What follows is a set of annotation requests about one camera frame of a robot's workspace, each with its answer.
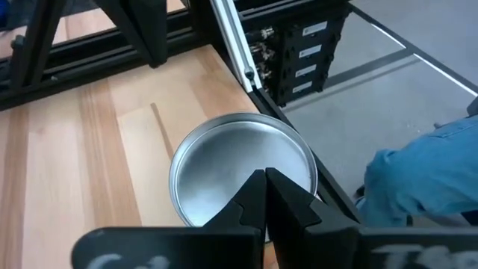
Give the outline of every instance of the person's knee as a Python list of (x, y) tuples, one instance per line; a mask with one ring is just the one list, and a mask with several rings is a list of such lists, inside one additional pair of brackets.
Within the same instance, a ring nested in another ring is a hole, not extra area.
[(374, 188), (376, 191), (393, 194), (405, 193), (414, 188), (411, 164), (403, 161), (399, 154), (391, 150), (381, 150), (376, 153), (365, 173), (366, 190)]

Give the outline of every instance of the blue jeans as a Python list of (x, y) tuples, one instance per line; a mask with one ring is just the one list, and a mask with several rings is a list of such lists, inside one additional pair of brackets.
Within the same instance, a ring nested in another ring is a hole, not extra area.
[(381, 150), (365, 172), (367, 226), (405, 226), (407, 215), (478, 210), (478, 116), (442, 126), (399, 151)]
[(0, 0), (0, 28), (7, 26), (7, 15), (10, 3), (8, 0)]

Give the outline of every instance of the gray floor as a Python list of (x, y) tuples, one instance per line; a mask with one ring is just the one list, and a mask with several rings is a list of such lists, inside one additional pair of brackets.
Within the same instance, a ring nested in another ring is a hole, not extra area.
[(352, 3), (478, 84), (478, 1), (355, 0)]
[[(356, 16), (350, 16), (331, 75), (401, 49)], [(375, 151), (399, 149), (466, 116), (473, 96), (411, 56), (351, 81), (335, 85), (284, 108), (288, 119), (332, 175), (352, 195), (362, 184)]]

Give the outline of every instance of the wooden table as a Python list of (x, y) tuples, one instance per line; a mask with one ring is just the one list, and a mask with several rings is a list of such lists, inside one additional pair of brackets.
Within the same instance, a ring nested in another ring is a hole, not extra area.
[[(63, 19), (86, 24), (66, 39), (112, 27), (101, 14)], [(98, 227), (183, 226), (173, 153), (199, 124), (239, 111), (257, 112), (205, 46), (0, 112), (0, 269), (70, 268), (73, 244)], [(276, 268), (273, 248), (264, 263)]]

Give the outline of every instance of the metal bracket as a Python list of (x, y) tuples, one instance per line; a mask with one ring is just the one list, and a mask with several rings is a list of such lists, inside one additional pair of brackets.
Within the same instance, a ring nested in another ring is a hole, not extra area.
[(262, 88), (233, 0), (210, 1), (234, 67), (234, 75), (247, 93), (253, 91), (252, 86)]

